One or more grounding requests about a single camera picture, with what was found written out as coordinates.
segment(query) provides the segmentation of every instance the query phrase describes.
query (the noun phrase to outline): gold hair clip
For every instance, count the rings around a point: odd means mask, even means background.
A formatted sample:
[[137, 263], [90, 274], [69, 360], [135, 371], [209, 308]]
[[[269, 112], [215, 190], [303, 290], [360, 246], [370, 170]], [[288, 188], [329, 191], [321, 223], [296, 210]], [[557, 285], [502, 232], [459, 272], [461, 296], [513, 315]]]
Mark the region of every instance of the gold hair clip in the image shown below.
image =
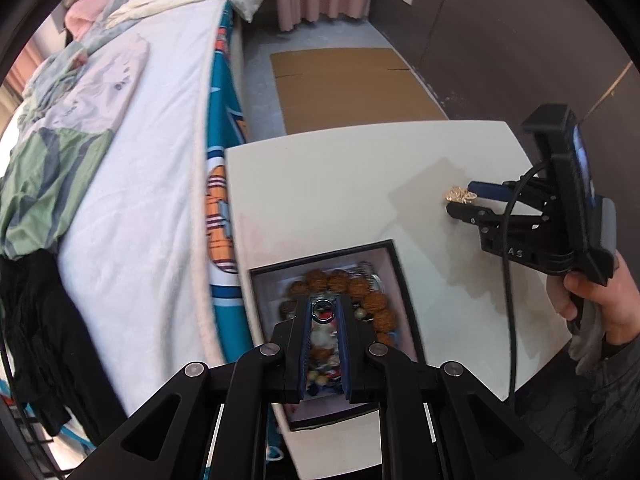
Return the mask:
[[452, 187], [444, 196], [447, 202], [461, 202], [463, 204], [468, 204], [475, 198], [478, 198], [478, 195], [460, 186]]

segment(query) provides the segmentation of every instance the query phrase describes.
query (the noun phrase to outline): floor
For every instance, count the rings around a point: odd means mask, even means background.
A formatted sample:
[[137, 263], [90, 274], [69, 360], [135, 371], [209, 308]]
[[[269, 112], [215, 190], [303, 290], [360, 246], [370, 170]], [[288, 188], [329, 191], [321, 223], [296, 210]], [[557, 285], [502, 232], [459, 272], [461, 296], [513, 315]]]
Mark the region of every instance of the floor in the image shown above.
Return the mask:
[[250, 106], [244, 111], [251, 140], [285, 135], [284, 120], [271, 68], [271, 54], [308, 48], [391, 48], [369, 22], [324, 18], [301, 23], [291, 32], [265, 28], [243, 29], [244, 94]]

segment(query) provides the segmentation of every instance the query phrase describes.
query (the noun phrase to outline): brown wall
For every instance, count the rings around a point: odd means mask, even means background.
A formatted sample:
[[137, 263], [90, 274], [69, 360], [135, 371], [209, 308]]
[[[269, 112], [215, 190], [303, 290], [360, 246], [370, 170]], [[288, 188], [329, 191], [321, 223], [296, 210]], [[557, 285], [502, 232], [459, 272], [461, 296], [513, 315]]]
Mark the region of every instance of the brown wall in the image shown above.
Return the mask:
[[[543, 102], [583, 117], [628, 63], [613, 33], [584, 0], [372, 0], [371, 23], [433, 90], [451, 119], [504, 120], [531, 158], [520, 123]], [[618, 247], [640, 278], [640, 177], [636, 134], [640, 76], [584, 123], [596, 190], [618, 209]]]

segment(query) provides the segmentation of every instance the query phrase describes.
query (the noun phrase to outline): hand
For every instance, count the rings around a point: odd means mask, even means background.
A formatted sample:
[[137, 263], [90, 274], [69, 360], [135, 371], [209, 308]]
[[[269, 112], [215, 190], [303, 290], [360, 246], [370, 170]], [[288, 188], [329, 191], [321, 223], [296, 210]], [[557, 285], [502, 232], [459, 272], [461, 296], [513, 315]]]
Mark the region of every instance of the hand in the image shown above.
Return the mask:
[[590, 282], [580, 272], [570, 272], [564, 279], [546, 277], [546, 293], [556, 312], [567, 321], [578, 314], [570, 292], [601, 306], [607, 342], [613, 345], [628, 343], [640, 334], [640, 292], [620, 253], [618, 262], [620, 266], [607, 286]]

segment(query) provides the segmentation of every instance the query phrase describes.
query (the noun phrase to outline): white table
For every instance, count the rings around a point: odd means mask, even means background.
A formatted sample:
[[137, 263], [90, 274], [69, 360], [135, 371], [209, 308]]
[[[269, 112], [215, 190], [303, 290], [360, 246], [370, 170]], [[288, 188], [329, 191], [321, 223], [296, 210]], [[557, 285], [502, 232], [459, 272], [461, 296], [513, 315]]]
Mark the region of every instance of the white table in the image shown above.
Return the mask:
[[[494, 121], [371, 124], [297, 134], [226, 152], [236, 257], [254, 341], [262, 342], [248, 271], [392, 238], [428, 364], [469, 368], [505, 398], [509, 343], [500, 258], [478, 229], [451, 219], [444, 193], [471, 180], [517, 179], [530, 163]], [[568, 341], [543, 276], [511, 266], [518, 327], [518, 386]], [[301, 479], [379, 464], [378, 414], [288, 432]]]

